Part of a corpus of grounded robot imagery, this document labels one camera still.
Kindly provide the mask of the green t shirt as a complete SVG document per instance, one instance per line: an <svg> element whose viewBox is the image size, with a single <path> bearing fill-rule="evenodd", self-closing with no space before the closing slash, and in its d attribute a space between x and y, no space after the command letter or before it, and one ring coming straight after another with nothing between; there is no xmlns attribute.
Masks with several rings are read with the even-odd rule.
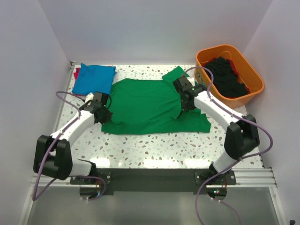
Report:
<svg viewBox="0 0 300 225"><path fill-rule="evenodd" d="M199 109L183 111L173 81L177 66L160 80L123 79L112 85L111 119L102 132L113 135L148 135L179 132L209 133L211 123Z"/></svg>

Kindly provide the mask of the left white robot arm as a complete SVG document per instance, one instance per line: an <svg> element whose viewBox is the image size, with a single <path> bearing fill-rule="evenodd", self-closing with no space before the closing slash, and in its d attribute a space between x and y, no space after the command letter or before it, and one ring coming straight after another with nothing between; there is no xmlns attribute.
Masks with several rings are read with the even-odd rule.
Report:
<svg viewBox="0 0 300 225"><path fill-rule="evenodd" d="M80 107L70 104L77 110L75 116L51 135L41 135L37 139L33 171L39 175L65 180L68 177L81 177L92 184L97 179L96 164L72 155L71 147L77 139L95 124L105 124L111 117L109 108L111 96L102 92L90 93Z"/></svg>

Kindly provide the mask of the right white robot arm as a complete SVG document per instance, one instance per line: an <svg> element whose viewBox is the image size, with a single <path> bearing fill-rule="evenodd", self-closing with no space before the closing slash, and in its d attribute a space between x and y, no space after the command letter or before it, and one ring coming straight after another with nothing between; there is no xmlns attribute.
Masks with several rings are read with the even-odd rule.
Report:
<svg viewBox="0 0 300 225"><path fill-rule="evenodd" d="M256 119L251 114L243 116L214 98L207 89L199 84L193 86L186 77L173 81L175 90L180 95L183 111L200 109L212 117L225 131L224 152L209 167L209 179L220 184L225 179L225 172L246 154L260 144Z"/></svg>

